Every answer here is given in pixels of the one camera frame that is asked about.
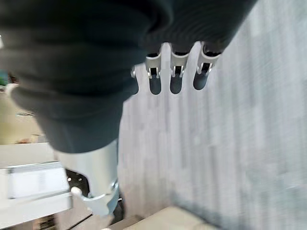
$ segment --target silver metal bracket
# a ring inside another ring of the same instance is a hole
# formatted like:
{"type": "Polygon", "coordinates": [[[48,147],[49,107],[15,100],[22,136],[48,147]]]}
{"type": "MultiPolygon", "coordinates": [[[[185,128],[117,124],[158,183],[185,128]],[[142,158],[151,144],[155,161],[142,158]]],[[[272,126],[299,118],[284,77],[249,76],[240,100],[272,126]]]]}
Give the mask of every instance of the silver metal bracket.
{"type": "Polygon", "coordinates": [[[189,54],[186,55],[176,55],[173,50],[171,50],[171,76],[175,77],[175,70],[176,67],[181,67],[180,75],[179,77],[182,78],[184,70],[187,65],[189,54]]]}
{"type": "Polygon", "coordinates": [[[156,78],[160,78],[161,52],[156,57],[146,57],[145,66],[149,79],[152,79],[154,74],[156,78]]]}
{"type": "Polygon", "coordinates": [[[203,52],[204,46],[205,46],[205,42],[202,42],[201,43],[201,50],[200,50],[200,54],[199,54],[198,62],[197,62],[197,69],[196,69],[196,72],[198,74],[201,74],[202,67],[203,67],[204,63],[210,64],[209,65],[209,69],[207,71],[208,73],[210,73],[212,68],[214,67],[217,59],[221,56],[221,54],[218,54],[218,55],[216,55],[214,57],[210,57],[210,56],[205,55],[204,52],[203,52]]]}

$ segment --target black fabric sleeve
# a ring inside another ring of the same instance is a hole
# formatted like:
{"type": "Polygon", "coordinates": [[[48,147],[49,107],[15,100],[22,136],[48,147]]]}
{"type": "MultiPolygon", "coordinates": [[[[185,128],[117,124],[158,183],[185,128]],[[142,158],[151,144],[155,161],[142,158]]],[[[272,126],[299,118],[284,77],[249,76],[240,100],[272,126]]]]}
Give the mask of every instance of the black fabric sleeve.
{"type": "Polygon", "coordinates": [[[197,40],[224,49],[255,0],[0,0],[0,69],[20,85],[52,147],[95,150],[118,138],[132,66],[146,47],[197,40]]]}

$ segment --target black rubber fingertip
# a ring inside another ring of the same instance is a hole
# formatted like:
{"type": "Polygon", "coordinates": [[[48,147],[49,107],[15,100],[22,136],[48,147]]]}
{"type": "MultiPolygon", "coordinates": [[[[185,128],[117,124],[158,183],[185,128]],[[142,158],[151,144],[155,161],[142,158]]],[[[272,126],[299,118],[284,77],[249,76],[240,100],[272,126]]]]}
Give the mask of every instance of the black rubber fingertip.
{"type": "Polygon", "coordinates": [[[161,79],[156,75],[152,75],[152,79],[149,79],[150,92],[154,95],[158,95],[161,92],[161,79]]]}
{"type": "Polygon", "coordinates": [[[208,79],[208,74],[206,74],[205,72],[202,72],[201,74],[195,73],[193,81],[194,89],[202,90],[207,83],[207,79],[208,79]]]}
{"type": "Polygon", "coordinates": [[[173,94],[180,93],[182,88],[182,78],[180,74],[175,74],[174,77],[171,76],[171,82],[169,84],[169,89],[173,94]]]}

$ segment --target floor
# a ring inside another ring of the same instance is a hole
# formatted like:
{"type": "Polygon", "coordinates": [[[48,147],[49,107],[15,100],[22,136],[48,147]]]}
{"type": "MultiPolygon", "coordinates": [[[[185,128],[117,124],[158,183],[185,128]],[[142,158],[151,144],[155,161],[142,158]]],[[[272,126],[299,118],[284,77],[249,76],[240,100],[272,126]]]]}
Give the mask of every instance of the floor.
{"type": "Polygon", "coordinates": [[[179,95],[140,91],[124,106],[119,179],[128,216],[175,204],[223,229],[307,229],[307,1],[260,0],[211,72],[179,95]]]}

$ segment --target robotic arm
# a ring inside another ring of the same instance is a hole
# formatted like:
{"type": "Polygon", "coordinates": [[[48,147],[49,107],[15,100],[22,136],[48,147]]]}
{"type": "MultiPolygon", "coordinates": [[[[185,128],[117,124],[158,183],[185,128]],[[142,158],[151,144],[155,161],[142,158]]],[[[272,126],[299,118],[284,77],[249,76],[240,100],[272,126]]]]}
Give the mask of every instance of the robotic arm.
{"type": "Polygon", "coordinates": [[[180,93],[191,47],[201,41],[196,90],[256,0],[0,0],[0,68],[19,87],[12,97],[34,112],[66,169],[71,191],[94,214],[118,200],[122,104],[138,91],[145,62],[150,90],[161,91],[161,53],[171,45],[170,91],[180,93]]]}

